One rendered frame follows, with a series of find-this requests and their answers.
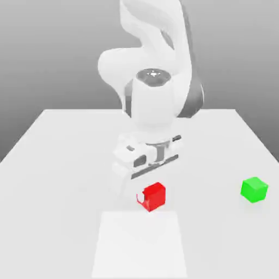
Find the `small green cube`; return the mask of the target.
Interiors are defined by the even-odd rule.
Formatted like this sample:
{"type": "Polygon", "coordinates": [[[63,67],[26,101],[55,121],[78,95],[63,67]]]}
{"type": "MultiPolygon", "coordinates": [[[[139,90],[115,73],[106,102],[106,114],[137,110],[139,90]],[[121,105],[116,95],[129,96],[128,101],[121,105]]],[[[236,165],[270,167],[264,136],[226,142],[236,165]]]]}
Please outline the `small green cube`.
{"type": "Polygon", "coordinates": [[[251,203],[256,203],[266,198],[268,187],[268,184],[258,177],[252,177],[242,182],[240,194],[251,203]]]}

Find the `small red cube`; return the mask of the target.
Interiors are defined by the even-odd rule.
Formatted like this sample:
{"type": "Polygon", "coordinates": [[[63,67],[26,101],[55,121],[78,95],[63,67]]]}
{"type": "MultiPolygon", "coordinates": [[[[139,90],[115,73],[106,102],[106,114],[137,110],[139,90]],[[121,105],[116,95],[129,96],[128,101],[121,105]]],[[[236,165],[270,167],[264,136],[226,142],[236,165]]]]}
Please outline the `small red cube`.
{"type": "Polygon", "coordinates": [[[166,188],[160,183],[154,183],[145,188],[145,194],[148,196],[149,201],[141,204],[148,212],[151,212],[158,207],[165,204],[166,201],[166,188]]]}

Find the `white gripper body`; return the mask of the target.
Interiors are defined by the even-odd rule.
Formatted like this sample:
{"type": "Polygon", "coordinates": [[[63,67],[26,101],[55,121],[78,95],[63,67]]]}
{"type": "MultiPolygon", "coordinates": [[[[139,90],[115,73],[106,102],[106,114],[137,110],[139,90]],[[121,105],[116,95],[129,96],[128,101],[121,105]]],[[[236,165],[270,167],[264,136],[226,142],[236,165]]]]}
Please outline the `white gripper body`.
{"type": "Polygon", "coordinates": [[[124,162],[126,172],[124,175],[124,187],[128,188],[129,185],[134,183],[134,180],[162,167],[170,162],[179,158],[176,153],[167,153],[163,159],[154,159],[151,155],[133,155],[124,162]]]}

